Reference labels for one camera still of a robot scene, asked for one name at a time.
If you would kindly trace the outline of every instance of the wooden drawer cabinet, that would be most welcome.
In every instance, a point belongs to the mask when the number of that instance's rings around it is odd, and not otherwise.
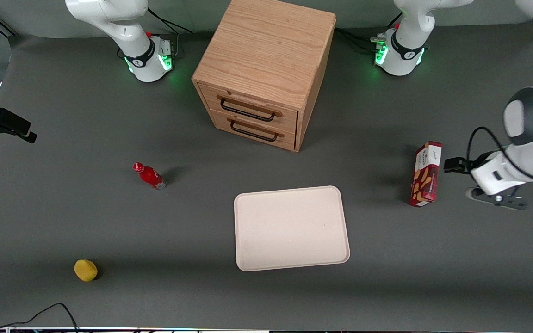
[[[299,151],[335,22],[276,0],[232,0],[192,76],[216,128]]]

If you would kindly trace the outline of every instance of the red cardboard box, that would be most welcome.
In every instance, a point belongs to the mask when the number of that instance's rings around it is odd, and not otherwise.
[[[434,202],[440,173],[441,143],[429,141],[416,152],[415,174],[410,186],[409,204],[422,207]]]

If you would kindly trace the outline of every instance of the wooden cabinet top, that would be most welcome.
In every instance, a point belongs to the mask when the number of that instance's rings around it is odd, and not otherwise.
[[[335,22],[276,0],[231,0],[192,79],[300,110]]]

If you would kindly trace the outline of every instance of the gray wall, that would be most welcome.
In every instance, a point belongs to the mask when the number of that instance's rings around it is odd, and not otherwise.
[[[215,30],[230,0],[149,0],[158,15],[194,31]],[[334,12],[338,27],[379,27],[396,16],[392,0],[285,0],[294,4]],[[68,38],[103,36],[86,23],[74,19],[64,0],[0,0],[0,16],[22,34]],[[436,11],[438,25],[501,25],[527,21],[514,0],[476,0],[469,6]],[[147,14],[140,23],[151,32],[165,27]]]

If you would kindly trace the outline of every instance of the drawer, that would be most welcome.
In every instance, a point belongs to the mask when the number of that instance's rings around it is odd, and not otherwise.
[[[221,111],[209,109],[209,116],[211,116],[215,127],[220,130],[248,137],[262,143],[268,143],[279,148],[294,150],[296,136],[292,133],[273,130],[245,120],[235,119],[230,114]]]
[[[199,89],[209,108],[235,116],[243,122],[257,124],[273,130],[296,132],[297,111],[270,103],[254,101],[226,90],[199,84]]]

